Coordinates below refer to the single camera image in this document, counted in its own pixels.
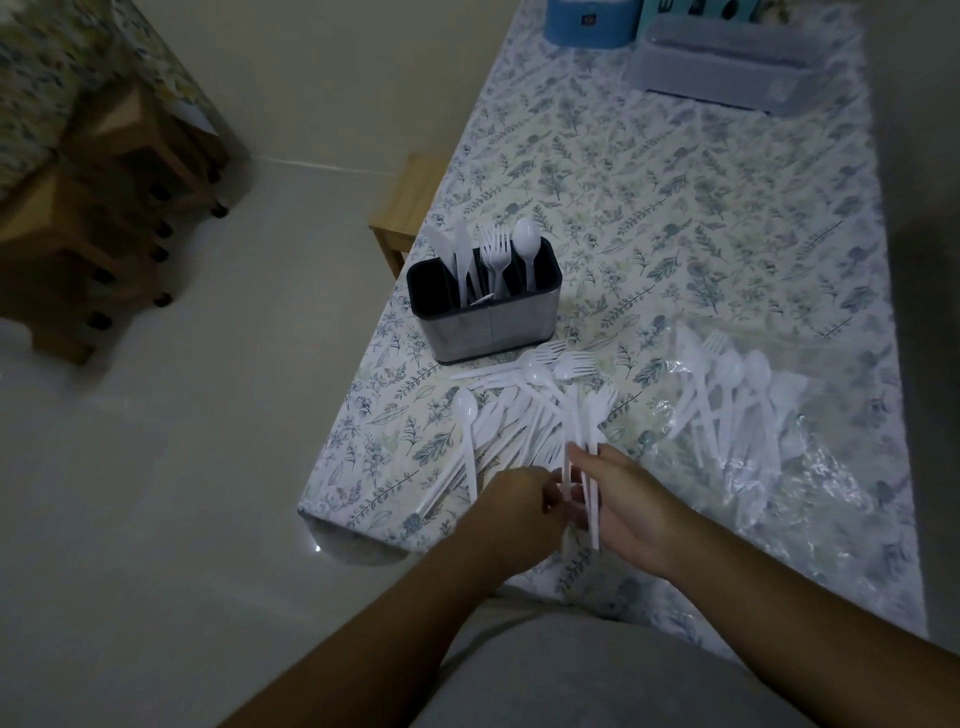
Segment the hand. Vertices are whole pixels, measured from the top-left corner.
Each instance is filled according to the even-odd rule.
[[[543,468],[497,473],[457,524],[454,538],[489,555],[500,581],[532,569],[560,548],[564,497]]]
[[[699,516],[617,448],[601,445],[598,451],[567,445],[570,463],[599,483],[600,541],[639,569],[669,578],[671,549]],[[572,495],[583,502],[583,487],[575,486]],[[576,520],[586,527],[586,513]]]

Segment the floor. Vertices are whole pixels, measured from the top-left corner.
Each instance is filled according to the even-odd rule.
[[[390,182],[235,165],[230,216],[178,226],[175,304],[86,368],[0,328],[0,723],[213,725],[408,568],[333,563],[294,511],[393,285],[365,226]],[[891,266],[927,609],[960,651],[953,279],[911,235]]]

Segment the person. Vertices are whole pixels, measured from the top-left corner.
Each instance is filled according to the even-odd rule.
[[[555,613],[488,630],[438,682],[488,594],[586,524],[555,473],[522,468],[223,725],[960,725],[960,658],[698,514],[619,450],[568,452],[599,483],[604,547],[686,595],[752,675],[650,628]]]

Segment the person's right hand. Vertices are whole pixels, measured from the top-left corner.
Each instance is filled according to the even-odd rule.
[[[639,569],[668,579],[671,550],[694,537],[690,526],[699,516],[617,448],[601,445],[598,451],[591,455],[567,444],[573,467],[599,483],[600,541]],[[584,500],[581,486],[574,486],[573,498]]]

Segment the person's right arm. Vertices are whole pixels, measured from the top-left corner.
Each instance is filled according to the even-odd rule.
[[[570,460],[600,484],[604,545],[670,581],[754,674],[826,725],[960,725],[960,658],[781,564],[601,446]]]

